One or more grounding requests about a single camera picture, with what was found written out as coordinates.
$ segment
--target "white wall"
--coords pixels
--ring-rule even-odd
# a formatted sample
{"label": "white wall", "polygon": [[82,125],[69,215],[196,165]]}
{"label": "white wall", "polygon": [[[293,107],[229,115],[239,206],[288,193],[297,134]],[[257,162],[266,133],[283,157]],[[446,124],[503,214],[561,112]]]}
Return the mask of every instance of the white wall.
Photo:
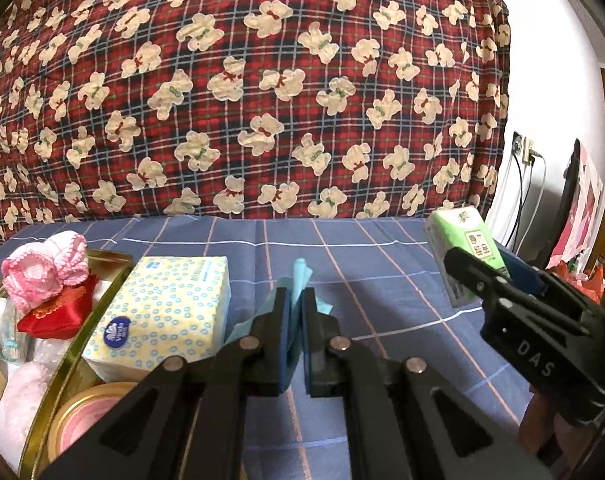
{"label": "white wall", "polygon": [[[505,2],[511,25],[509,115],[500,182],[487,224],[497,240],[504,237],[506,241],[515,221],[520,182],[515,163],[508,173],[506,169],[513,132],[517,131],[532,138],[535,150],[547,161],[540,209],[520,253],[530,258],[537,254],[537,247],[549,233],[565,183],[563,172],[576,138],[589,151],[605,183],[604,94],[597,56],[567,0]],[[531,218],[542,169],[542,163],[537,162],[529,206],[522,216],[523,226]]]}

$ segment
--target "triangular cutout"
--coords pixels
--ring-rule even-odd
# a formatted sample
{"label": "triangular cutout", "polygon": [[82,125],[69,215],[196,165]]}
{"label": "triangular cutout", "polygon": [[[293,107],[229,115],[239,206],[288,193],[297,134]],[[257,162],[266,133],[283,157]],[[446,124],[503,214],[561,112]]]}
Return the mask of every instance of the triangular cutout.
{"label": "triangular cutout", "polygon": [[100,437],[100,444],[124,456],[131,456],[140,445],[145,426],[157,400],[158,391],[149,390],[105,431]]}
{"label": "triangular cutout", "polygon": [[493,444],[490,434],[451,397],[440,389],[436,389],[432,396],[456,455],[464,458]]}

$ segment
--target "pink fabric flower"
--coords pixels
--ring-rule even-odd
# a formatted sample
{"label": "pink fabric flower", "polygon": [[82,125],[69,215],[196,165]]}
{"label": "pink fabric flower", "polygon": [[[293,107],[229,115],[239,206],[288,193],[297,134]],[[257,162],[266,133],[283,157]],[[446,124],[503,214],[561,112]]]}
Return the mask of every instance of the pink fabric flower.
{"label": "pink fabric flower", "polygon": [[87,240],[74,231],[63,231],[44,241],[54,256],[54,265],[63,285],[76,286],[89,277]]}
{"label": "pink fabric flower", "polygon": [[5,290],[23,314],[62,290],[54,255],[45,244],[32,242],[20,246],[3,261],[0,269]]}

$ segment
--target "red pouch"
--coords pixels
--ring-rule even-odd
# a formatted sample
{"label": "red pouch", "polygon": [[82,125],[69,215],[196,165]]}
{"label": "red pouch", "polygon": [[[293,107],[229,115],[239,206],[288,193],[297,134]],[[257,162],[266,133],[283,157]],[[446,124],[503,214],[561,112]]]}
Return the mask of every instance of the red pouch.
{"label": "red pouch", "polygon": [[33,309],[16,325],[38,339],[71,339],[93,309],[93,294],[98,277],[91,274],[76,286],[65,286],[62,292]]}

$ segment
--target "green tissue package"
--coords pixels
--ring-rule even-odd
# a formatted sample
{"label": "green tissue package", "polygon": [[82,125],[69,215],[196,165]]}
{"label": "green tissue package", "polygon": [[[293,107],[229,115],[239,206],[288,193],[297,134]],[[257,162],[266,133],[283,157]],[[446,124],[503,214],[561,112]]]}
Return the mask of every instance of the green tissue package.
{"label": "green tissue package", "polygon": [[459,247],[508,277],[505,262],[493,241],[489,228],[475,207],[438,209],[425,223],[426,238],[440,269],[451,306],[463,306],[476,299],[467,287],[458,283],[444,269],[444,255]]}

